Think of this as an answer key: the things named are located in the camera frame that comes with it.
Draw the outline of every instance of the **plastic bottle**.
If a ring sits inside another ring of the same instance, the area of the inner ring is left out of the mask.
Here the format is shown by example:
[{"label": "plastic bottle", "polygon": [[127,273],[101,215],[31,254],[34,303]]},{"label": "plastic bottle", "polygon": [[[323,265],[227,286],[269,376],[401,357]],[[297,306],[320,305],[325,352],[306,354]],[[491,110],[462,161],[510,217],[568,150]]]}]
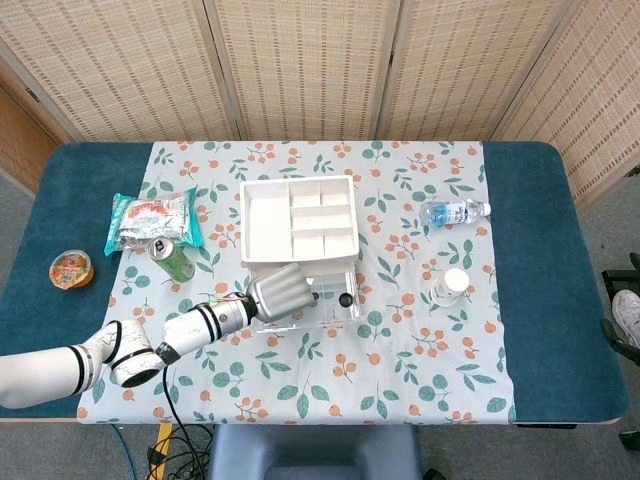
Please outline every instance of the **plastic bottle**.
[{"label": "plastic bottle", "polygon": [[474,200],[463,202],[426,202],[420,207],[422,225],[473,223],[491,213],[491,205]]}]

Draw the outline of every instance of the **gray carpet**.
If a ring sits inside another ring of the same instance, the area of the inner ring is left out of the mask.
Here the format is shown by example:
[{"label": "gray carpet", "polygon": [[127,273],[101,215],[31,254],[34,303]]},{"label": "gray carpet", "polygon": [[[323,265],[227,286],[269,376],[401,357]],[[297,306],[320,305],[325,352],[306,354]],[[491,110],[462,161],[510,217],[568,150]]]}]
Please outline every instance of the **gray carpet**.
[{"label": "gray carpet", "polygon": [[[31,202],[0,177],[0,294],[24,229]],[[640,177],[605,198],[580,219],[601,287],[599,272],[630,268],[628,253],[640,250]],[[449,480],[462,479],[640,479],[640,453],[627,452],[618,432],[640,424],[640,368],[621,360],[631,408],[614,425],[575,430],[518,427],[421,427],[422,464]],[[125,426],[125,441],[139,478],[157,428]],[[121,447],[108,426],[0,424],[2,478],[126,479]]]}]

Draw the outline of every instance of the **white sneaker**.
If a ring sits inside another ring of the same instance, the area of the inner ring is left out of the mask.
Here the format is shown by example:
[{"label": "white sneaker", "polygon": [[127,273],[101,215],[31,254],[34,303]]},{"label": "white sneaker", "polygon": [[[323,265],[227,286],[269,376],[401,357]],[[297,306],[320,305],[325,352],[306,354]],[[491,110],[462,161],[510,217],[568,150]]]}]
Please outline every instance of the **white sneaker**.
[{"label": "white sneaker", "polygon": [[630,290],[620,290],[613,297],[611,310],[629,343],[640,348],[640,297]]}]

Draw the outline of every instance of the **cable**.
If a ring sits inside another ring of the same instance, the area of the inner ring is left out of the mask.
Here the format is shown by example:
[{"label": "cable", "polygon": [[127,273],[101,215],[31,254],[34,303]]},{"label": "cable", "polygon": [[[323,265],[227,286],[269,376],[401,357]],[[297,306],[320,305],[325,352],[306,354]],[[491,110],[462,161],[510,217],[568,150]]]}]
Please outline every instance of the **cable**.
[{"label": "cable", "polygon": [[115,432],[116,437],[118,437],[118,440],[120,440],[120,446],[122,447],[122,450],[124,450],[124,454],[127,457],[127,464],[129,465],[129,472],[131,473],[131,478],[133,480],[138,480],[138,477],[136,476],[136,469],[133,466],[133,460],[131,459],[131,453],[129,452],[129,448],[125,443],[124,438],[120,433],[120,430],[118,430],[118,428],[113,424],[111,425],[111,428],[113,428],[113,431]]},{"label": "cable", "polygon": [[[171,409],[171,413],[173,414],[174,418],[176,419],[176,422],[178,423],[178,427],[175,428],[171,432],[171,435],[169,435],[167,438],[159,441],[153,449],[151,448],[149,449],[150,451],[149,475],[147,476],[147,479],[156,478],[157,470],[161,465],[167,465],[169,462],[177,458],[187,457],[188,461],[182,464],[181,466],[179,466],[179,468],[175,472],[169,473],[167,475],[167,480],[174,480],[174,479],[184,480],[187,478],[190,478],[193,480],[206,480],[206,472],[207,472],[207,467],[209,466],[209,457],[211,452],[211,443],[213,441],[213,434],[204,425],[194,424],[194,425],[185,426],[182,423],[182,421],[180,420],[180,417],[178,416],[178,413],[176,412],[175,406],[171,401],[171,395],[169,394],[169,388],[167,384],[167,373],[168,373],[168,368],[165,367],[162,372],[162,387],[164,390],[165,397],[167,398],[167,402],[169,403],[169,408]],[[187,428],[190,428],[190,427],[199,428],[204,432],[206,432],[207,436],[209,437],[209,441],[204,450],[196,450],[196,448],[194,447],[193,442],[191,441],[191,438],[189,437],[189,434],[187,432]],[[162,458],[161,461],[159,462],[155,461],[153,458],[154,453],[161,452],[165,444],[171,440],[179,441],[185,444],[188,447],[188,451],[178,453],[170,457]]]}]

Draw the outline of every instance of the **woven screen panel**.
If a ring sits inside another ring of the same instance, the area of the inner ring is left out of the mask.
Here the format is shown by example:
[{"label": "woven screen panel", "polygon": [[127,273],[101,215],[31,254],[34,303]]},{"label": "woven screen panel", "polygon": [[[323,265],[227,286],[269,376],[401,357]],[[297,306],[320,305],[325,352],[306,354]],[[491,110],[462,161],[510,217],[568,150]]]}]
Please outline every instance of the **woven screen panel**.
[{"label": "woven screen panel", "polygon": [[564,0],[416,0],[382,138],[485,140]]},{"label": "woven screen panel", "polygon": [[583,2],[500,139],[554,145],[576,201],[639,154],[640,1]]},{"label": "woven screen panel", "polygon": [[248,138],[368,138],[393,3],[217,0]]},{"label": "woven screen panel", "polygon": [[3,0],[0,36],[86,140],[232,138],[189,1]]}]

